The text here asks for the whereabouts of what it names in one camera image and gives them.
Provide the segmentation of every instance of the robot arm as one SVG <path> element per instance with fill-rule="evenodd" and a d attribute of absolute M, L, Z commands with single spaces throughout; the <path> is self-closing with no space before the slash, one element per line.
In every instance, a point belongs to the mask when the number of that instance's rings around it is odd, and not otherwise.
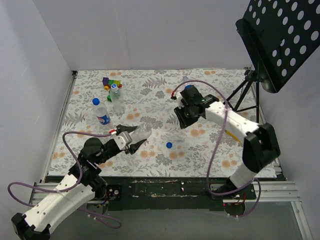
<path fill-rule="evenodd" d="M 174 109 L 174 112 L 179 119 L 181 129 L 197 122 L 199 117 L 220 126 L 223 125 L 225 105 L 213 95 L 203 97 L 195 86 L 189 85 L 183 91 L 177 92 L 173 99 L 175 98 L 178 107 Z M 260 125 L 230 109 L 225 129 L 242 143 L 243 163 L 223 186 L 214 191 L 217 193 L 226 193 L 242 187 L 280 155 L 275 130 L 269 123 Z"/>
<path fill-rule="evenodd" d="M 12 217 L 14 230 L 20 239 L 48 240 L 56 227 L 81 205 L 92 199 L 103 198 L 106 195 L 107 184 L 99 176 L 101 169 L 98 165 L 122 151 L 134 154 L 146 141 L 142 139 L 131 144 L 130 133 L 136 128 L 137 126 L 118 125 L 117 129 L 111 131 L 113 138 L 106 144 L 102 144 L 96 137 L 89 138 L 78 155 L 82 169 L 80 183 L 69 191 L 62 191 L 74 186 L 79 179 L 79 166 L 75 164 L 54 189 L 57 193 L 48 194 L 24 214 L 16 213 Z"/>

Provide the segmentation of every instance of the floral tablecloth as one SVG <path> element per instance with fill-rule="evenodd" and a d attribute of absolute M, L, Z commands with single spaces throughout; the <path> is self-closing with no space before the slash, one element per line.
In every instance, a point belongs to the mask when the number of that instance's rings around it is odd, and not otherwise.
<path fill-rule="evenodd" d="M 132 177 L 205 177 L 208 162 L 221 127 L 214 122 L 200 118 L 197 123 L 180 129 L 174 114 L 177 104 L 170 99 L 172 90 L 182 82 L 183 76 L 199 79 L 216 86 L 226 97 L 244 80 L 244 70 L 188 69 L 188 70 L 90 70 L 79 71 L 70 97 L 63 125 L 55 144 L 48 171 L 50 176 L 63 176 L 75 163 L 62 142 L 62 134 L 80 131 L 106 134 L 116 125 L 137 126 L 141 122 L 152 124 L 152 135 L 134 155 L 123 152 L 100 165 L 101 176 Z M 126 104 L 124 114 L 113 110 L 107 101 L 108 92 L 102 84 L 103 77 L 120 80 Z M 194 84 L 203 96 L 218 96 L 208 86 Z M 101 125 L 92 110 L 92 99 L 104 101 L 111 122 Z M 255 104 L 250 91 L 244 98 L 242 108 Z M 255 110 L 241 113 L 255 121 Z M 79 153 L 87 136 L 69 135 L 67 142 Z M 224 134 L 211 168 L 211 177 L 228 177 L 242 162 L 242 146 L 231 136 Z M 274 178 L 272 166 L 263 169 L 259 177 Z"/>

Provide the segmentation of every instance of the tripod stand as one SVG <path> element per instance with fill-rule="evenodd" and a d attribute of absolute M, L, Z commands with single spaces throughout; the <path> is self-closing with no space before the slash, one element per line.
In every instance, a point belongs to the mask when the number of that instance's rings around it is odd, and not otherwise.
<path fill-rule="evenodd" d="M 255 70 L 246 70 L 245 73 L 245 79 L 244 81 L 232 92 L 232 94 L 226 99 L 228 105 L 232 108 L 233 111 L 236 113 L 243 112 L 250 109 L 256 109 L 256 122 L 259 123 L 259 80 L 258 80 L 258 74 Z M 255 106 L 250 106 L 244 109 L 239 110 L 239 106 L 244 100 L 246 94 L 248 93 L 251 84 L 255 82 L 255 96 L 256 96 L 256 104 Z M 242 91 L 235 107 L 233 107 L 230 103 L 230 99 L 233 98 L 234 95 L 237 94 L 243 87 L 245 86 L 244 90 Z"/>

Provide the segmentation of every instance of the cable connector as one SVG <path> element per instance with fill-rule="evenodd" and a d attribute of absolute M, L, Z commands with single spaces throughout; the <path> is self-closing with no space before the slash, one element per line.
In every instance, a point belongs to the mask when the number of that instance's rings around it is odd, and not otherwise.
<path fill-rule="evenodd" d="M 172 93 L 171 93 L 171 99 L 172 99 L 172 100 L 177 100 L 175 91 L 172 91 Z"/>
<path fill-rule="evenodd" d="M 117 134 L 117 130 L 116 130 L 116 129 L 112 129 L 109 133 L 110 133 L 111 135 L 115 135 L 115 134 Z"/>

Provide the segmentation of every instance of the white wall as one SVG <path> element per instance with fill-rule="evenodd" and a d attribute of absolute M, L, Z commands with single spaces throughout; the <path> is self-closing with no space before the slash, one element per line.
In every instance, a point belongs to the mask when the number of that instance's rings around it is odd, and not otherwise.
<path fill-rule="evenodd" d="M 18 239 L 11 217 L 27 208 L 7 186 L 40 180 L 71 74 L 32 0 L 0 0 L 1 239 Z M 30 189 L 13 191 L 29 201 Z"/>
<path fill-rule="evenodd" d="M 251 65 L 236 21 L 249 0 L 33 0 L 72 70 Z"/>
<path fill-rule="evenodd" d="M 279 93 L 262 90 L 260 104 L 279 141 L 280 164 L 294 180 L 313 238 L 320 239 L 320 47 Z"/>

